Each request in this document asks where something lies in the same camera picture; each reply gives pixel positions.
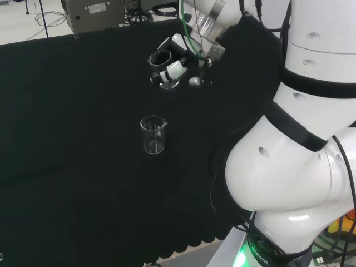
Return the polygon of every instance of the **label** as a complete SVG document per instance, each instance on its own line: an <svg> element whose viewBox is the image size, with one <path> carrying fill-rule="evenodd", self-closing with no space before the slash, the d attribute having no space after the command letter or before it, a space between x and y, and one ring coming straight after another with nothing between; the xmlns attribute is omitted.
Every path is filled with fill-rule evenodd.
<svg viewBox="0 0 356 267"><path fill-rule="evenodd" d="M89 14L102 12L106 10L105 3L93 4L92 6L88 6Z"/></svg>

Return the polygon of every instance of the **black fabric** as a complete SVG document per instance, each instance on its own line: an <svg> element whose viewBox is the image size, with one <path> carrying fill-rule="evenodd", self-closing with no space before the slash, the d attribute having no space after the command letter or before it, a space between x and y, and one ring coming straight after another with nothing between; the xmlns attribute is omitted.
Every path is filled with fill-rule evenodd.
<svg viewBox="0 0 356 267"><path fill-rule="evenodd" d="M328 142L309 132L274 101L265 109L265 116L280 132L310 151L317 152Z"/></svg>
<svg viewBox="0 0 356 267"><path fill-rule="evenodd" d="M207 155L275 93L278 44L244 22L222 41L214 87L162 91L147 59L181 27L0 47L1 266L142 267L228 234L210 206ZM142 149L152 114L168 121L159 155Z"/></svg>
<svg viewBox="0 0 356 267"><path fill-rule="evenodd" d="M285 67L280 69L281 81L290 88L313 96L327 98L356 98L356 83L327 82L304 77Z"/></svg>

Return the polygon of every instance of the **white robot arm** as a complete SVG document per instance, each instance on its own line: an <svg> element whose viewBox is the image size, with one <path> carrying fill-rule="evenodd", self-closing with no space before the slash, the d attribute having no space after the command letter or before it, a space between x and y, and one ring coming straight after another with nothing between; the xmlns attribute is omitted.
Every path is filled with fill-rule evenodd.
<svg viewBox="0 0 356 267"><path fill-rule="evenodd" d="M255 4L184 1L183 8L192 15L191 42L185 45L180 34L172 41L180 43L184 53L209 58L208 65L224 54L217 40L240 21L241 3L244 8ZM347 128L356 121L356 1L291 0L289 11L278 91L271 108L233 148L226 164L229 194L237 205L257 211L254 223L264 235L248 237L249 266L286 266L287 260L296 267L313 266L314 239L354 207L345 159L332 136L340 139L356 177L356 129ZM168 65L161 81L183 73L170 71ZM263 241L281 248L285 258L268 262L265 258L274 259L273 251Z"/></svg>

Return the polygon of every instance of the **green cable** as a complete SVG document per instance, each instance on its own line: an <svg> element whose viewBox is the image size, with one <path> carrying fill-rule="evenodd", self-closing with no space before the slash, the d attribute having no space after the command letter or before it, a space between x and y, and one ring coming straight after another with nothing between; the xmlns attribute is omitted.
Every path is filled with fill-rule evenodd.
<svg viewBox="0 0 356 267"><path fill-rule="evenodd" d="M185 22L185 17L184 17L184 0L181 0L180 7L181 7L181 15L182 15L183 27L184 27L185 35L186 35L186 37L188 39L188 42L189 42L190 46L193 48L193 50L196 53L196 55L198 56L198 58L200 58L201 60L205 60L205 57L201 53L199 53L199 51L195 48L195 46L193 45L193 42L191 41L191 38L189 36L188 29L187 29L187 24Z"/></svg>

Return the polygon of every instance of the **glass beaker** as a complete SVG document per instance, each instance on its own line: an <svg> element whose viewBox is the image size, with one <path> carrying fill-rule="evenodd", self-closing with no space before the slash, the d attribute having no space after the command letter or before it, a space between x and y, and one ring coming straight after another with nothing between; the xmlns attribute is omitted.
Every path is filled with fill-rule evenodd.
<svg viewBox="0 0 356 267"><path fill-rule="evenodd" d="M159 116L151 115L141 120L144 150L150 154L158 154L165 148L165 126L167 121Z"/></svg>

